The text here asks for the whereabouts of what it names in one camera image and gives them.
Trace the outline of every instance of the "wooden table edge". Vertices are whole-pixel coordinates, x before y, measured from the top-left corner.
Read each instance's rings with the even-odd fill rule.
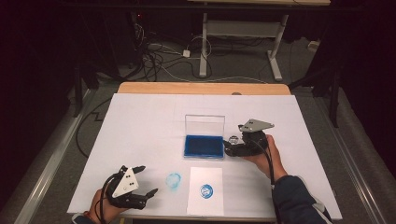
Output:
[[[123,82],[118,93],[211,94],[211,95],[290,95],[285,84]]]

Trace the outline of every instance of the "black wall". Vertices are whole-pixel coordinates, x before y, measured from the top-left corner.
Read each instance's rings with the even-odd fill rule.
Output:
[[[390,171],[396,176],[396,3],[369,1],[355,38],[356,48],[341,74],[341,84]]]
[[[69,106],[75,62],[53,2],[0,3],[0,209]]]

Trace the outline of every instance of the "blue ink pad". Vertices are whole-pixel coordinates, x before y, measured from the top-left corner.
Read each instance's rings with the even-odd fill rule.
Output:
[[[184,157],[224,158],[222,136],[187,135]]]

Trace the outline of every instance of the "table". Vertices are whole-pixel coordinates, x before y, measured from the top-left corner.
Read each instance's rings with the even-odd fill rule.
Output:
[[[146,170],[136,175],[140,189],[135,193],[155,188],[159,191],[145,209],[128,210],[121,214],[123,217],[274,221],[269,180],[254,164],[230,157],[223,161],[183,158],[183,119],[191,112],[224,115],[224,136],[241,135],[237,125],[250,118],[273,122],[275,128],[267,133],[275,137],[285,168],[291,175],[304,177],[332,218],[342,218],[295,97],[282,84],[122,83],[68,213],[89,207],[93,193],[122,165],[146,165]],[[222,168],[224,216],[186,214],[191,167]],[[182,176],[177,191],[165,184],[172,173]]]
[[[236,3],[236,4],[259,4],[259,5],[303,5],[303,6],[328,6],[330,0],[190,0],[193,2],[203,2],[206,5],[211,3]],[[208,35],[231,35],[231,36],[253,36],[253,37],[274,37],[274,46],[272,50],[267,51],[269,63],[276,81],[281,81],[279,66],[276,62],[276,53],[285,31],[286,22],[289,15],[283,15],[280,22],[262,22],[262,21],[211,21],[207,19],[207,13],[204,13],[203,31],[202,31],[202,53],[200,59],[200,77],[206,77],[207,67],[207,36]]]

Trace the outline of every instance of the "blue logo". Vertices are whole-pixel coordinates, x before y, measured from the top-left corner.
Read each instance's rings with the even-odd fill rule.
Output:
[[[213,189],[212,186],[210,185],[202,185],[201,186],[201,197],[208,199],[212,197],[213,195]]]

